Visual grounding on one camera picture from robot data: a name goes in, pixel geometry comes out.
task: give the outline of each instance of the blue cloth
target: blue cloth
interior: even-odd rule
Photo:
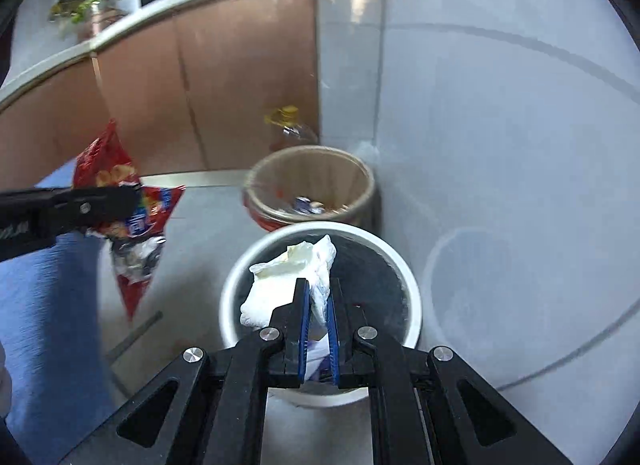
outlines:
[[[73,167],[40,186],[69,186]],[[0,341],[14,382],[7,425],[34,465],[57,464],[113,412],[97,318],[101,243],[67,234],[0,263]]]

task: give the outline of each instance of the snack bag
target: snack bag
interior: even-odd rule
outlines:
[[[140,184],[140,176],[120,145],[113,120],[78,156],[74,187]],[[129,320],[151,282],[164,247],[164,226],[184,187],[142,187],[140,204],[124,221],[95,225],[92,231],[111,241],[111,260]]]

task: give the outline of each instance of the clear plastic bottle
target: clear plastic bottle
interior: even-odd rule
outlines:
[[[275,109],[265,116],[264,121],[271,126],[271,152],[298,145],[318,145],[318,137],[313,130],[300,122],[296,106]]]

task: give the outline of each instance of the brown cabinet door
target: brown cabinet door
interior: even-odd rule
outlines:
[[[98,53],[102,93],[141,174],[204,170],[171,18]]]
[[[293,104],[318,131],[314,0],[219,0],[175,17],[209,169],[269,153],[264,115]]]
[[[89,59],[20,96],[0,113],[0,190],[35,185],[94,141],[108,117]]]

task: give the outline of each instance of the white countertop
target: white countertop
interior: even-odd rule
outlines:
[[[126,35],[132,28],[136,28],[146,20],[152,19],[161,13],[171,10],[172,8],[179,8],[180,6],[192,1],[194,0],[156,0],[147,4],[143,8],[123,17],[118,22],[115,22],[103,32],[99,33],[96,37],[62,50],[61,52],[34,64],[32,67],[20,73],[17,77],[0,88],[0,102],[9,98],[14,92],[17,92],[23,86],[29,84],[33,79],[40,77],[46,72],[54,69],[56,66],[78,57],[88,55],[92,51],[103,48],[108,43],[116,42],[120,37]]]

